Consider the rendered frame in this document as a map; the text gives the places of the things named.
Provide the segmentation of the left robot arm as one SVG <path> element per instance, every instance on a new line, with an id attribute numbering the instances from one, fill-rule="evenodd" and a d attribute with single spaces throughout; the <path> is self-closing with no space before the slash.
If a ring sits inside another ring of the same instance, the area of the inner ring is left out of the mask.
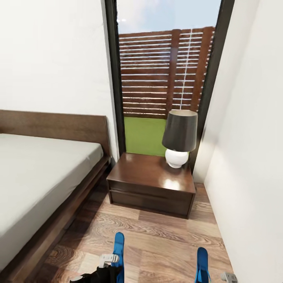
<path id="1" fill-rule="evenodd" d="M 117 283 L 117 275 L 122 271 L 123 266 L 109 266 L 107 263 L 117 263 L 118 261 L 118 255 L 102 254 L 97 271 L 74 277 L 70 283 Z"/>

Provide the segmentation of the sandal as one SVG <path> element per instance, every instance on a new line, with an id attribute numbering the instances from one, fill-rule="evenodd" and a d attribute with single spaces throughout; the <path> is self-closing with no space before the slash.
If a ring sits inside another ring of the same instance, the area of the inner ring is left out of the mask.
<path id="1" fill-rule="evenodd" d="M 119 256 L 119 261 L 117 263 L 111 263 L 111 266 L 120 267 L 123 266 L 122 271 L 117 275 L 117 283 L 124 283 L 124 262 L 123 262 L 123 250 L 124 250 L 124 235 L 122 232 L 118 232 L 115 235 L 114 251 L 112 254 Z"/>
<path id="2" fill-rule="evenodd" d="M 195 282 L 209 283 L 208 273 L 208 252 L 205 248 L 199 247 L 197 250 L 197 272 Z"/>

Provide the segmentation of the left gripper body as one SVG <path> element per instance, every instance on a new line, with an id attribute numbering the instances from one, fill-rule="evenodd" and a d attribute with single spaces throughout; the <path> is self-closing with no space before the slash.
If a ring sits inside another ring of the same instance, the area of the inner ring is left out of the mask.
<path id="1" fill-rule="evenodd" d="M 117 283 L 117 267 L 99 268 L 95 271 L 99 277 L 99 283 Z"/>

